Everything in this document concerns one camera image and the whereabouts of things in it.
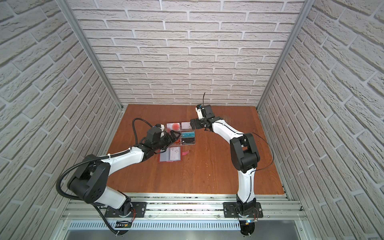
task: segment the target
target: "brick wall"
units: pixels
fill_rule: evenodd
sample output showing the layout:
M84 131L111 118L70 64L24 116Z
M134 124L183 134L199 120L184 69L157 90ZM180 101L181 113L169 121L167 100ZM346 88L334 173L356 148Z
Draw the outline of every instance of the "brick wall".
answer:
M57 177L97 153L116 112L55 1L0 2L0 239L50 237Z
M316 0L260 108L321 239L384 239L384 1Z
M256 105L303 4L69 2L124 105Z

